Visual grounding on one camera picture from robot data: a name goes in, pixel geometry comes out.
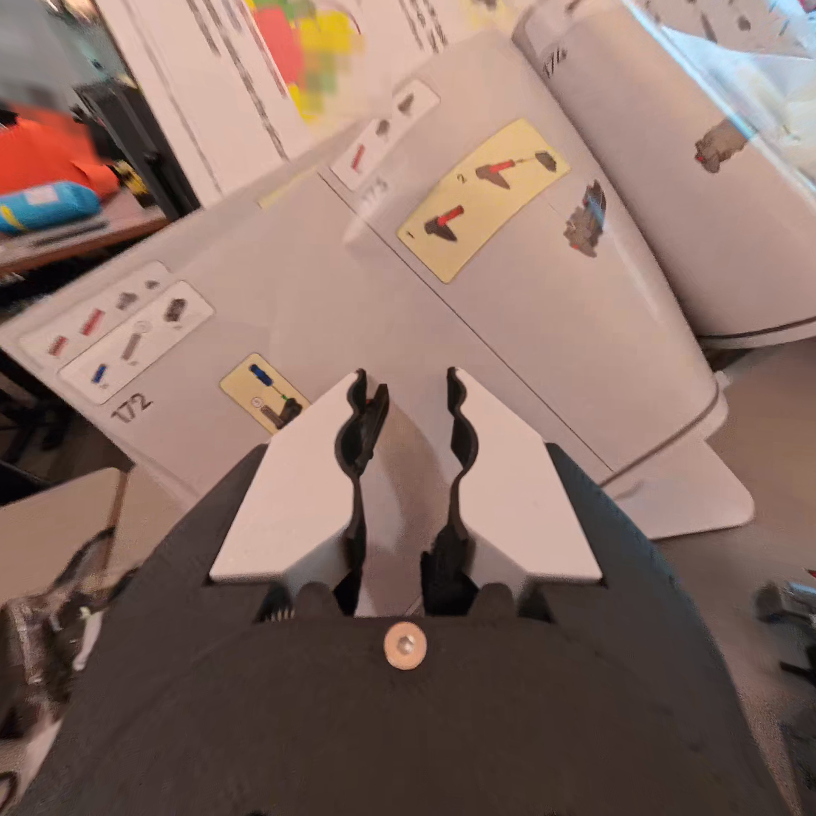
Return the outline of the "white lego instruction booklet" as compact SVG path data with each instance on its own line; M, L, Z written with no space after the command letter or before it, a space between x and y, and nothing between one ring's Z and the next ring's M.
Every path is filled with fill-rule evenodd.
M619 484L726 414L703 348L814 334L814 64L533 2L27 309L2 351L183 496L348 370L436 452L460 366Z

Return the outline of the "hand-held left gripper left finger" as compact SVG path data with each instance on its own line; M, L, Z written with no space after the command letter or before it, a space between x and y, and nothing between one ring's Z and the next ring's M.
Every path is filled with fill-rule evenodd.
M210 567L215 584L270 581L294 598L324 584L357 611L366 558L362 475L371 460L364 370L272 437Z

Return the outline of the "grey black lego car model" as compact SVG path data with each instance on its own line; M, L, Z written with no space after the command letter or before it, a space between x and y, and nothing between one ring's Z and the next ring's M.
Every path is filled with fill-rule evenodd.
M815 687L815 590L804 584L783 581L761 586L755 596L754 607L760 622L785 624L805 636L805 665L779 660L779 669L806 680Z

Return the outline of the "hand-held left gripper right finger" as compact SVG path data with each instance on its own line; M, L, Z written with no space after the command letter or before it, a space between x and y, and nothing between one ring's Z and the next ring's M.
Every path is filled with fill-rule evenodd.
M461 470L450 523L475 587L523 601L542 584L598 585L603 573L542 436L463 368L447 371L451 449Z

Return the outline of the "blue pouch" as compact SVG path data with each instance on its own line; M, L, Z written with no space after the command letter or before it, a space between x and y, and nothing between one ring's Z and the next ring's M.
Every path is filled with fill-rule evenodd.
M1 196L1 233L15 236L58 227L99 214L100 198L70 181L20 190Z

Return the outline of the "white metal stand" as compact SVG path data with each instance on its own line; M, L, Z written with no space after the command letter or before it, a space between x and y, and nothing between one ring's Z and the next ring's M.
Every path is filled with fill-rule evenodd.
M699 439L668 446L603 490L653 541L740 527L756 512L748 489Z

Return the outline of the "clear plastic bag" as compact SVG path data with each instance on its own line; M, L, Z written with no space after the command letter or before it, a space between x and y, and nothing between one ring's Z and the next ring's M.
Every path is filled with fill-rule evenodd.
M115 531L90 538L44 590L3 603L2 742L27 741L65 713L105 613L138 570L98 586Z

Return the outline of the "orange cloth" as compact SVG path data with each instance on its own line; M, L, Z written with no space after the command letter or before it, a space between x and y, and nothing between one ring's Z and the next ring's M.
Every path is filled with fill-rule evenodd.
M68 181L111 198L120 182L99 156L87 126L61 114L46 122L19 117L1 130L1 194Z

